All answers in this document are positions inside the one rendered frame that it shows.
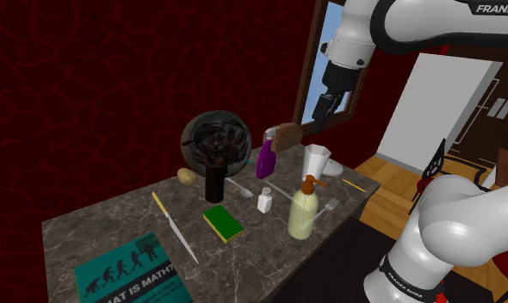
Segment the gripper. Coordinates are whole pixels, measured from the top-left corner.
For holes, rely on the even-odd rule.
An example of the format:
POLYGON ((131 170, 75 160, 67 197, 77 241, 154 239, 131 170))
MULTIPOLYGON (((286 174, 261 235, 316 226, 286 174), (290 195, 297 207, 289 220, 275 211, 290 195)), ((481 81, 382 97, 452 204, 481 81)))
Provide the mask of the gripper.
POLYGON ((348 100, 347 91, 352 91, 355 88, 360 72, 360 69, 349 69, 335 65, 330 60, 328 61, 322 78, 322 84, 326 86, 327 91, 319 96, 313 111, 312 118, 314 127, 323 126, 337 100, 337 96, 343 95, 335 113, 341 113, 346 110, 348 100))

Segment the brown framed window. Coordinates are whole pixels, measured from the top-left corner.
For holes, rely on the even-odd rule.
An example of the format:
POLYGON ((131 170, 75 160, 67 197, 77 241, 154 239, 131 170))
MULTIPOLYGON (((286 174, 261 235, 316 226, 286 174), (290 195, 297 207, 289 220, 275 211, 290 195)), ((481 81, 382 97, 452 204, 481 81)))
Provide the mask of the brown framed window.
MULTIPOLYGON (((328 59, 319 52, 320 44, 330 40, 341 22, 341 14, 345 0, 316 0, 313 20, 307 42, 307 51, 300 76, 300 84, 294 106, 293 122, 301 124, 303 137, 312 135, 312 122, 303 123, 305 109, 315 108, 319 93, 326 91, 321 83, 328 59)), ((364 83, 368 69, 365 68, 356 80, 354 91, 344 95, 342 105, 338 111, 324 123, 323 130, 339 126, 353 117, 360 90, 364 83)))

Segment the brown bread loaf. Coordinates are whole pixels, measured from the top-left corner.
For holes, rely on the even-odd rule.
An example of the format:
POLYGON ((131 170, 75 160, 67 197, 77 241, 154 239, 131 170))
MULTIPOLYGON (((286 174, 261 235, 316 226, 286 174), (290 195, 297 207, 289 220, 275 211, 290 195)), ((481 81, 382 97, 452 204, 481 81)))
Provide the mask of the brown bread loaf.
POLYGON ((294 122, 282 123, 278 126, 273 138, 271 150, 275 153, 284 152, 298 145, 303 137, 301 125, 294 122))

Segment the white faceted cup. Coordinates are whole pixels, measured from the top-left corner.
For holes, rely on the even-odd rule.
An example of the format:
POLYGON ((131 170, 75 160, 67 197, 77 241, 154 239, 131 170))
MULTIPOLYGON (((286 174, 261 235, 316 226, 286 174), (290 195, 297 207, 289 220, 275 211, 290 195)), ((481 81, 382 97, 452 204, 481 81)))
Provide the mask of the white faceted cup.
POLYGON ((302 170, 302 181, 306 180, 307 175, 312 175, 315 179, 320 179, 331 152, 322 145, 311 144, 305 147, 304 162, 302 170))

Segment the yellow pencil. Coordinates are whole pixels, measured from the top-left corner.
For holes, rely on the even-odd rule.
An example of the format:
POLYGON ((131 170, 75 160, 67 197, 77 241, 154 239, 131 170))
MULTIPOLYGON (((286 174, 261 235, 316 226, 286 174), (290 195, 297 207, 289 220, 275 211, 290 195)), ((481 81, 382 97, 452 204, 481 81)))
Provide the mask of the yellow pencil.
POLYGON ((350 182, 350 181, 348 181, 348 180, 346 180, 346 179, 343 179, 343 178, 342 178, 341 180, 342 180, 343 182, 345 182, 345 183, 349 184, 349 185, 350 185, 350 186, 352 186, 353 188, 355 188, 355 189, 358 189, 358 190, 362 191, 363 193, 368 193, 368 191, 366 191, 365 189, 361 188, 360 186, 358 186, 358 185, 354 184, 353 182, 350 182))

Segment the silver fork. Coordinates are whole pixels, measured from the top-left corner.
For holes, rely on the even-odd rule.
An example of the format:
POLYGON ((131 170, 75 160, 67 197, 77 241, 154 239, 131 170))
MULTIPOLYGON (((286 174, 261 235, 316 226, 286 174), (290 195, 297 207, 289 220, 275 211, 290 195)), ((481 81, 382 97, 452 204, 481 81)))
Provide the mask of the silver fork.
POLYGON ((327 202, 324 205, 324 208, 315 215, 313 220, 316 220, 325 211, 331 211, 331 210, 333 210, 339 204, 339 202, 340 202, 340 200, 338 200, 336 198, 333 198, 332 200, 327 202))

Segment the silver butter knife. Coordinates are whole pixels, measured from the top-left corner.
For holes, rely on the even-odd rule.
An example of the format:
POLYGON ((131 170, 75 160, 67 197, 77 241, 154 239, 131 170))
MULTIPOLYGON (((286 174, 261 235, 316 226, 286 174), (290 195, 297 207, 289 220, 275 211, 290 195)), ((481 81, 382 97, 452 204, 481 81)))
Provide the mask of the silver butter knife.
POLYGON ((291 195, 289 195, 287 192, 285 192, 283 189, 280 189, 279 187, 277 187, 274 183, 268 181, 268 180, 264 180, 267 184, 269 184, 269 186, 273 189, 275 189, 276 191, 278 191, 279 193, 281 193, 282 195, 284 195, 285 197, 287 197, 288 199, 290 199, 291 201, 293 200, 293 197, 291 195))

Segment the white door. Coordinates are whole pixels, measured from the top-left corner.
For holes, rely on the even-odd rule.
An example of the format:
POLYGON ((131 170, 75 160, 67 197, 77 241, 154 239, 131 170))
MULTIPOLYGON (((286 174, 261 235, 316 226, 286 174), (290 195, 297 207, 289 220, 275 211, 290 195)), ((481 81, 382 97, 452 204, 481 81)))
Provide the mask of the white door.
POLYGON ((442 142, 454 144, 501 66, 419 54, 375 155, 422 174, 442 142))

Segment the yellow soap dispenser bottle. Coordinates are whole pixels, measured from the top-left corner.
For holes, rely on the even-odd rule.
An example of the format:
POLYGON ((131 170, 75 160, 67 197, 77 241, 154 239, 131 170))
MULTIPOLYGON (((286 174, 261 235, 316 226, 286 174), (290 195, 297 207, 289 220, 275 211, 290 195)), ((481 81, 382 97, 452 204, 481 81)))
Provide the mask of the yellow soap dispenser bottle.
POLYGON ((288 217, 288 233, 296 239, 309 238, 319 208, 319 199, 314 193, 315 184, 326 186, 313 175, 306 175, 301 189, 294 193, 288 217))

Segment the white salt shaker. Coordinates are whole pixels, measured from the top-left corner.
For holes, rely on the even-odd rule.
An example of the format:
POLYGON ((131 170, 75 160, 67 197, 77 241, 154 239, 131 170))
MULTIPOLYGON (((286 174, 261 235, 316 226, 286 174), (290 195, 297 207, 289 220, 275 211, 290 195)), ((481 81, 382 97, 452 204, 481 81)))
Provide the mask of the white salt shaker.
POLYGON ((262 189, 261 194, 258 196, 257 200, 257 209, 261 213, 267 213, 272 205, 272 196, 271 189, 269 187, 264 187, 262 189))

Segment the silver spoon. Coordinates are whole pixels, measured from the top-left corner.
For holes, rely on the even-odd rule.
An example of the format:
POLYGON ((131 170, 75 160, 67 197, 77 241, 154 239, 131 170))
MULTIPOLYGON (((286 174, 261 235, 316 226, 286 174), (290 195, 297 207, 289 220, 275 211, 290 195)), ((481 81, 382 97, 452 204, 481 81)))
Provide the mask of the silver spoon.
POLYGON ((235 181, 233 181, 233 179, 232 179, 232 178, 227 177, 227 178, 226 178, 226 180, 227 180, 228 182, 230 182, 230 183, 234 184, 235 186, 237 186, 237 187, 239 188, 240 193, 241 193, 241 195, 242 195, 243 197, 251 198, 251 197, 253 196, 253 193, 252 193, 249 189, 247 189, 247 188, 245 188, 245 187, 243 187, 243 186, 239 185, 238 183, 236 183, 235 181))

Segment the black cylindrical cup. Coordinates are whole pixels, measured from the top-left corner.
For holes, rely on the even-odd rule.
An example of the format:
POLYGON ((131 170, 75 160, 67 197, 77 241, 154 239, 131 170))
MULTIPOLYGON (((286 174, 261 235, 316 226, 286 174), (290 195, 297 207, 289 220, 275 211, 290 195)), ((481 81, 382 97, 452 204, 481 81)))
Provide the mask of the black cylindrical cup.
POLYGON ((206 166, 205 198, 210 203, 219 203, 224 199, 224 181, 227 166, 223 164, 208 164, 206 166))

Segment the green and yellow sponge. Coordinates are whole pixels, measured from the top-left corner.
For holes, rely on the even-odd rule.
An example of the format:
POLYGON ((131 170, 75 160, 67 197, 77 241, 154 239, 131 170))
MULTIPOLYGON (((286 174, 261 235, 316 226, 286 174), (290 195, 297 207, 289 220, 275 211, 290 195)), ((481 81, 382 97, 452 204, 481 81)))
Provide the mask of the green and yellow sponge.
POLYGON ((225 244, 234 240, 244 230, 244 227, 221 205, 206 210, 203 213, 203 219, 225 244))

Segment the teal book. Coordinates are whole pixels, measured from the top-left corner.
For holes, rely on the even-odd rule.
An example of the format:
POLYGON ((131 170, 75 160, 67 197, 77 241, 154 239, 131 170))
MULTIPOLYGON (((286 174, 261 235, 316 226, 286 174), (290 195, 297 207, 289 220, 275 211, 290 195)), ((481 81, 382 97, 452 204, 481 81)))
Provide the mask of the teal book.
POLYGON ((194 303, 154 233, 74 269, 80 303, 194 303))

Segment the yellow handled knife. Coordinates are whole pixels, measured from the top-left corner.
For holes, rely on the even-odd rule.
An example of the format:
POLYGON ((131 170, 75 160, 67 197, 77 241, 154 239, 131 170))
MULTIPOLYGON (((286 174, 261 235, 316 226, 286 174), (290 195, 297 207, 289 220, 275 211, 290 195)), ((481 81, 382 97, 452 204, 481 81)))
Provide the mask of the yellow handled knife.
POLYGON ((191 257, 194 259, 194 261, 197 263, 197 264, 200 264, 195 253, 193 252, 192 248, 190 247, 189 243, 187 242, 187 240, 185 239, 185 237, 183 236, 183 234, 181 233, 181 231, 178 229, 177 225, 175 224, 174 220, 171 218, 170 214, 168 213, 168 211, 166 210, 166 208, 164 207, 163 203, 161 202, 161 200, 159 200, 157 194, 155 192, 152 192, 152 197, 154 199, 154 201, 158 204, 159 208, 161 209, 161 211, 163 212, 164 216, 167 218, 167 220, 169 221, 169 225, 170 225, 170 228, 173 230, 173 232, 177 235, 178 239, 180 240, 180 242, 183 244, 184 248, 187 250, 187 252, 191 255, 191 257))

